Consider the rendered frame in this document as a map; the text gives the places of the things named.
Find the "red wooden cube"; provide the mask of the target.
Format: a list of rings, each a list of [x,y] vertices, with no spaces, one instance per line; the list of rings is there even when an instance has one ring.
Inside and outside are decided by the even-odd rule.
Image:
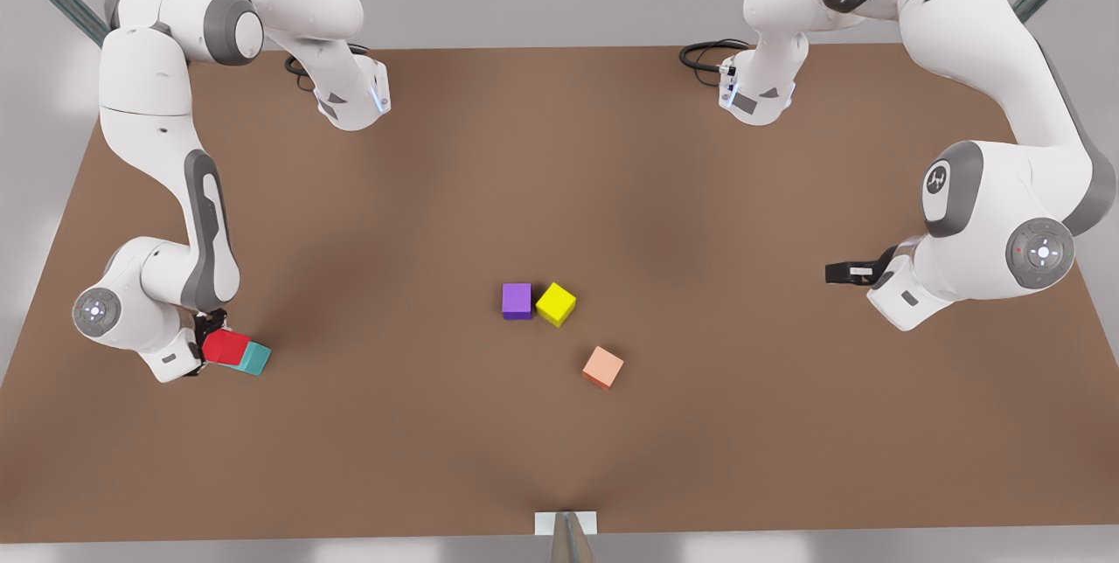
[[[217,329],[205,337],[201,351],[208,363],[239,366],[250,344],[250,336],[227,329]]]

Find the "orange wooden cube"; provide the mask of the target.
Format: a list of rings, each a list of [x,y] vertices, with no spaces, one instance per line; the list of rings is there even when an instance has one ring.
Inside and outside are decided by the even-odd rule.
[[[624,362],[619,359],[613,353],[605,351],[604,348],[596,345],[587,363],[584,364],[582,377],[591,381],[592,384],[595,384],[595,386],[603,391],[608,391],[615,383],[615,376],[618,376],[623,364]]]

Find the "yellow wooden cube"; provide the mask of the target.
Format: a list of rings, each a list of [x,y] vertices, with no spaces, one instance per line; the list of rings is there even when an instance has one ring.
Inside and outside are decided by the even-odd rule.
[[[536,301],[535,308],[548,323],[560,328],[572,313],[576,301],[575,295],[553,281]]]

